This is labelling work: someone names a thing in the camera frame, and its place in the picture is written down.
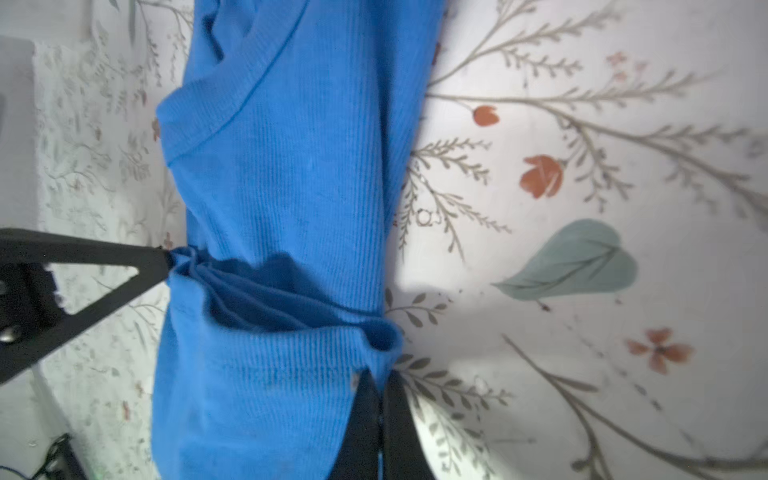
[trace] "blue ribbed fabric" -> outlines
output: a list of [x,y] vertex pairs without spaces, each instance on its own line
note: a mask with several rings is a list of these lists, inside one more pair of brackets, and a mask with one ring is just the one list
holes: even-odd
[[184,86],[157,109],[187,204],[157,358],[166,480],[326,478],[355,389],[402,339],[386,237],[440,0],[197,0]]

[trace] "screw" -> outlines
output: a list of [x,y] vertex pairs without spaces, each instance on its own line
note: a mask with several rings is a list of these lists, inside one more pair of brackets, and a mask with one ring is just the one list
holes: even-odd
[[18,326],[11,325],[6,327],[0,332],[0,342],[13,343],[18,339],[18,334]]

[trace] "white floral surface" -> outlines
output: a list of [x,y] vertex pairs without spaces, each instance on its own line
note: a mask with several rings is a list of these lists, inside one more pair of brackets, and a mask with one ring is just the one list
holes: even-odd
[[[89,44],[37,45],[42,229],[184,242],[154,109],[180,82],[191,9],[97,0]],[[440,478],[765,477],[766,15],[758,0],[448,5],[386,291]],[[529,263],[585,243],[604,250],[560,276]],[[125,275],[57,271],[73,309]],[[96,478],[156,475],[167,296],[44,361]]]

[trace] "floral tablecloth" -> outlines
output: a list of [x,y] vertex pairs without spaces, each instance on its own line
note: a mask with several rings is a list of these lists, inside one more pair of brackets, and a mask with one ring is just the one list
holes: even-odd
[[[390,238],[398,368],[440,478],[768,475],[759,0],[446,6]],[[41,229],[184,242],[154,118],[191,2],[37,45]],[[56,271],[76,310],[117,267]],[[159,286],[43,362],[95,478],[153,478]]]

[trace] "black metal frame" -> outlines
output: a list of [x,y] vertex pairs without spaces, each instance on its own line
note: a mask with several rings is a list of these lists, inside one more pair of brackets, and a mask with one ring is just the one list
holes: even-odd
[[[56,284],[45,269],[47,263],[135,266],[138,275],[69,315],[58,306]],[[0,229],[0,383],[165,280],[170,267],[169,253],[160,248]],[[361,375],[329,480],[378,480],[379,454],[382,478],[434,480],[402,382],[402,377],[393,372],[379,397],[370,372]],[[76,460],[72,465],[80,468]],[[81,469],[75,469],[71,476],[63,478],[84,478],[84,474],[78,476]]]

